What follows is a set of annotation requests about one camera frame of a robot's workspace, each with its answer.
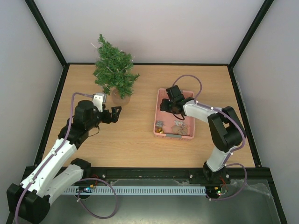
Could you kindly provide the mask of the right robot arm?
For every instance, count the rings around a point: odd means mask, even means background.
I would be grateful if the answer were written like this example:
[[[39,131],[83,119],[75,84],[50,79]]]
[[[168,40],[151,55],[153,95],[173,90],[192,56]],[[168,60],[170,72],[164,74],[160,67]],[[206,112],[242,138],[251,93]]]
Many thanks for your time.
[[[208,183],[226,177],[227,161],[234,151],[244,147],[246,132],[233,107],[212,107],[198,100],[185,98],[177,85],[166,89],[168,98],[162,99],[160,111],[192,117],[209,125],[214,144],[212,154],[203,165],[203,176]]]

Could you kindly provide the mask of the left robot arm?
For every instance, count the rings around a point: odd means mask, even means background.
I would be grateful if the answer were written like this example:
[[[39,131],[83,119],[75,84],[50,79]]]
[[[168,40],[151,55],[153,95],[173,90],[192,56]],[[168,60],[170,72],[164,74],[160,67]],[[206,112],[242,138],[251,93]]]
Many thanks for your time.
[[[58,135],[52,149],[20,184],[11,184],[7,189],[10,212],[32,223],[39,224],[47,216],[54,201],[72,184],[84,180],[91,173],[91,164],[76,158],[59,173],[63,164],[79,149],[88,138],[89,131],[100,123],[115,123],[121,107],[105,109],[95,101],[81,100],[72,106],[74,113]]]

